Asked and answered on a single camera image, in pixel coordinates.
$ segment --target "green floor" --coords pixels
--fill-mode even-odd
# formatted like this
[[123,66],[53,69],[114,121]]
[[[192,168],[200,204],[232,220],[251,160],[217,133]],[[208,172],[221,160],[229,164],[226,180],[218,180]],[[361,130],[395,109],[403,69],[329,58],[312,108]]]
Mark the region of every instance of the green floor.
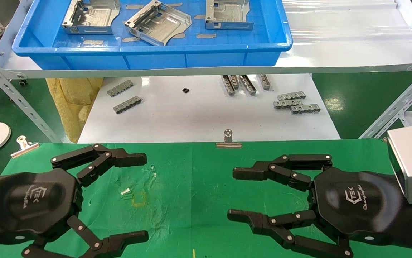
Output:
[[[412,83],[412,72],[318,74],[312,78],[341,138],[354,139]],[[26,87],[18,87],[21,94],[59,137],[65,138],[45,80],[28,80],[28,83]],[[2,150],[1,165],[6,164],[10,153],[19,149],[16,143],[19,135],[25,135],[32,142],[49,141],[1,91],[0,121],[13,131],[13,137]],[[394,125],[401,126],[399,121]]]

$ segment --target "small metal part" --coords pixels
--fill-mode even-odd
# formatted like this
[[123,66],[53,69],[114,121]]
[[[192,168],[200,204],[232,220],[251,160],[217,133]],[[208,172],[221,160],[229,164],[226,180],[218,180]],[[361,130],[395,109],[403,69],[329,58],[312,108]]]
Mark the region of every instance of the small metal part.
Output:
[[183,39],[183,38],[185,38],[185,33],[179,33],[173,36],[171,39]]
[[235,90],[237,90],[239,88],[239,77],[238,75],[228,75],[228,77],[230,78],[233,87],[235,88]]
[[284,94],[277,96],[277,99],[280,101],[297,100],[297,99],[305,99],[305,98],[306,98],[306,94],[304,94],[304,92],[302,91],[284,93]]
[[206,0],[206,28],[252,30],[246,20],[249,0]]
[[39,148],[39,143],[38,142],[35,142],[34,144],[32,142],[28,142],[24,135],[19,136],[16,139],[16,142],[18,142],[18,144],[20,145],[20,150],[18,150],[15,153],[12,153],[10,155],[12,158],[19,157],[19,156],[21,156],[25,153],[28,153],[28,152],[30,152],[34,149]]
[[233,87],[230,76],[222,75],[222,82],[223,82],[223,85],[225,86],[225,89],[227,90],[227,93],[230,96],[233,96],[236,93],[236,91],[235,91],[235,88]]
[[120,7],[119,0],[71,0],[62,27],[67,34],[113,34]]
[[121,40],[121,42],[133,42],[133,41],[139,41],[141,39],[139,39],[138,37],[130,37],[130,38],[123,38]]
[[183,3],[175,3],[175,4],[166,4],[169,7],[178,7],[178,6],[182,6]]
[[192,17],[175,8],[152,0],[125,22],[127,31],[154,46],[166,46],[175,35],[192,24]]
[[245,89],[250,93],[250,95],[255,95],[255,93],[257,93],[257,90],[255,89],[247,75],[241,75],[241,81]]
[[288,100],[288,101],[274,101],[273,102],[273,107],[276,109],[288,108],[290,106],[299,106],[299,105],[303,105],[301,100]]
[[217,34],[196,34],[198,39],[215,39]]
[[258,75],[258,78],[260,79],[263,90],[269,90],[271,88],[271,83],[267,75]]
[[312,113],[312,112],[319,112],[320,107],[317,104],[309,104],[309,105],[302,105],[302,106],[291,106],[291,113],[292,114],[299,114],[299,113]]
[[141,103],[141,101],[142,101],[142,98],[139,98],[138,96],[132,97],[129,100],[119,104],[118,106],[115,106],[114,111],[115,113],[120,114],[123,111],[126,111],[132,108],[133,106]]
[[103,40],[84,40],[82,44],[101,46],[104,44],[104,41]]
[[131,88],[134,86],[131,80],[127,80],[123,83],[120,83],[119,85],[113,87],[112,89],[107,91],[107,94],[111,96],[112,98],[117,96],[118,94],[124,92],[125,90]]
[[126,9],[142,9],[144,5],[126,5]]
[[219,149],[239,149],[242,148],[242,143],[233,142],[233,132],[230,129],[224,131],[223,142],[217,142],[216,146]]

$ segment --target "metal shelf frame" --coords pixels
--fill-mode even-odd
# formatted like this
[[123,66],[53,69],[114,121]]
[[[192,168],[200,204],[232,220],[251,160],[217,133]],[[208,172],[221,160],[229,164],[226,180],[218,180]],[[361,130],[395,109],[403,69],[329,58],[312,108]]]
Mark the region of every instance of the metal shelf frame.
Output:
[[[412,71],[411,0],[283,0],[294,43],[275,66],[155,70],[43,70],[18,57],[11,46],[32,1],[21,1],[1,38],[0,87],[52,142],[58,136],[10,79]],[[381,137],[411,105],[412,84],[360,138]]]

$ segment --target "green mat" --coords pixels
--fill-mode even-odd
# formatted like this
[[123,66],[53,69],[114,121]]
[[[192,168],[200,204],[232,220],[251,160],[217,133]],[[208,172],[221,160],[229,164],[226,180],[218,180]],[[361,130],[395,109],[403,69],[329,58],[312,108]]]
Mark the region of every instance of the green mat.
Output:
[[[42,144],[11,160],[3,174],[49,171],[53,156],[84,146]],[[307,193],[269,180],[234,180],[234,167],[252,166],[256,160],[272,160],[282,154],[327,153],[332,155],[334,166],[342,170],[392,173],[386,144],[378,139],[245,142],[242,149],[230,150],[217,149],[215,143],[106,146],[145,152],[148,158],[143,167],[112,168],[83,192],[79,218],[99,238],[137,230],[149,232],[149,241],[128,246],[124,258],[307,257],[284,250],[270,237],[253,235],[247,224],[227,219],[228,209],[270,216],[301,211],[307,208]],[[70,172],[74,175],[78,169]],[[293,232],[330,242],[314,227]],[[0,245],[0,258],[19,258],[27,245]],[[412,257],[412,250],[407,248],[360,242],[351,242],[351,247],[356,258]],[[46,249],[79,257],[87,245],[70,230]]]

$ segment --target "blue plastic tray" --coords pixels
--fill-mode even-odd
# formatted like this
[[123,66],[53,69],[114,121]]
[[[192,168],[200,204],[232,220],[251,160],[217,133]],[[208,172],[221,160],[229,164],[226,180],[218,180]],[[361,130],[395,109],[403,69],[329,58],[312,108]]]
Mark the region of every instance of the blue plastic tray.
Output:
[[[113,35],[68,35],[62,21],[70,0],[34,0],[13,43],[13,51],[31,57],[42,69],[157,69],[220,66],[272,66],[292,46],[292,37],[281,0],[250,0],[247,21],[253,30],[209,30],[204,19],[205,0],[164,0],[180,3],[176,9],[192,17],[185,38],[171,39],[166,46],[144,41],[122,42],[132,37],[123,24],[150,0],[121,0],[119,16],[112,23]],[[198,39],[197,34],[217,34]],[[104,41],[102,45],[83,44]]]

